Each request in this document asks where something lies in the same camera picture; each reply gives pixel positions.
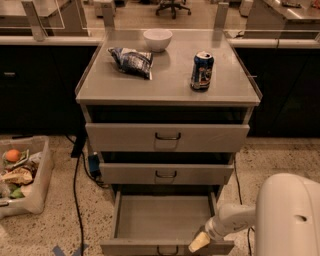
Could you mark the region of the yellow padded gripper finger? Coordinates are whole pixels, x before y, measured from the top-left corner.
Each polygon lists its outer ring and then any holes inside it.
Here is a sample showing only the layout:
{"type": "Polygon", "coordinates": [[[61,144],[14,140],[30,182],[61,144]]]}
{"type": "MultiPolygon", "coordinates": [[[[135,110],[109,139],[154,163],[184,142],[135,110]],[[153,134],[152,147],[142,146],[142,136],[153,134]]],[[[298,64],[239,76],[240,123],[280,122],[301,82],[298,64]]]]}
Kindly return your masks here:
{"type": "Polygon", "coordinates": [[[209,243],[210,243],[209,235],[206,232],[202,231],[190,243],[190,245],[188,246],[188,249],[191,253],[194,253],[199,249],[207,246],[209,243]]]}

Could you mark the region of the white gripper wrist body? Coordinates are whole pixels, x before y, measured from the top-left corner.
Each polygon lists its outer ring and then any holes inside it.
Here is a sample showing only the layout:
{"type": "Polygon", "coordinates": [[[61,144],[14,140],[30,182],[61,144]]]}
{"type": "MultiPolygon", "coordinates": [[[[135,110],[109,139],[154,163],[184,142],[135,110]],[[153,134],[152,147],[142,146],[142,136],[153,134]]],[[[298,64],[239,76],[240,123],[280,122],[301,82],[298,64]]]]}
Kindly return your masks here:
{"type": "Polygon", "coordinates": [[[206,222],[205,231],[214,241],[222,241],[229,234],[218,216],[213,216],[206,222]]]}

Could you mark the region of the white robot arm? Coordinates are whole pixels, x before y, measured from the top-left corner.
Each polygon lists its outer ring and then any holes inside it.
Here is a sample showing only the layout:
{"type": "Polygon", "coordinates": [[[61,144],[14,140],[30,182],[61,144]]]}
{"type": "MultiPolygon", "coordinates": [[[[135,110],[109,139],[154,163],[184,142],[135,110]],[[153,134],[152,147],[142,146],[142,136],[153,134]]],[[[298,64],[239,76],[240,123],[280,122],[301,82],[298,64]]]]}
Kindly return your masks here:
{"type": "Polygon", "coordinates": [[[255,229],[255,256],[320,256],[320,184],[290,173],[272,175],[255,205],[222,205],[188,249],[195,253],[249,228],[255,229]]]}

